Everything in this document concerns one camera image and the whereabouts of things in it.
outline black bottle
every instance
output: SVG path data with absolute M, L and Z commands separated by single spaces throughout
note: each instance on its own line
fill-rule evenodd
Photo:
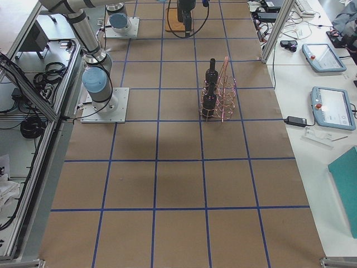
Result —
M 206 71 L 206 89 L 210 83 L 217 84 L 218 72 L 215 70 L 215 64 L 216 60 L 212 58 L 210 60 L 210 68 Z
M 215 84 L 211 82 L 208 86 L 208 92 L 203 96 L 202 115 L 212 117 L 216 106 L 217 96 L 214 94 Z

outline keyboard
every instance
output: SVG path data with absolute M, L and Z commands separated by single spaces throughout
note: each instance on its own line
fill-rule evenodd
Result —
M 301 17 L 313 17 L 316 14 L 307 0 L 295 0 L 295 9 Z

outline white mounting plate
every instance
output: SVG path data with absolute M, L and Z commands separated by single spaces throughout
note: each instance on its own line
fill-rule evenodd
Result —
M 129 99 L 129 88 L 113 88 L 113 95 L 118 98 L 117 109 L 111 112 L 95 113 L 93 106 L 88 105 L 83 109 L 82 116 L 88 116 L 95 113 L 92 116 L 82 118 L 82 123 L 125 123 L 127 116 L 127 107 Z M 91 102 L 91 97 L 88 94 L 86 102 Z
M 140 18 L 134 17 L 129 18 L 132 27 L 127 32 L 114 32 L 112 28 L 105 28 L 105 36 L 107 39 L 128 39 L 128 38 L 138 38 L 139 31 L 139 21 Z

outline blue joint cap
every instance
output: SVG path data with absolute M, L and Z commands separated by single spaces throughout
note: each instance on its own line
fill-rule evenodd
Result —
M 114 13 L 109 17 L 110 25 L 117 29 L 122 29 L 128 24 L 128 16 L 124 13 Z
M 84 71 L 82 82 L 89 93 L 99 93 L 107 84 L 107 74 L 101 68 L 91 67 Z

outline tablet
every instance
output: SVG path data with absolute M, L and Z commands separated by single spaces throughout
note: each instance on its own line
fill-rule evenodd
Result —
M 346 70 L 346 66 L 336 55 L 336 52 L 330 44 L 303 44 L 302 52 L 315 71 Z
M 356 125 L 347 91 L 313 87 L 311 92 L 313 115 L 320 126 L 355 130 Z

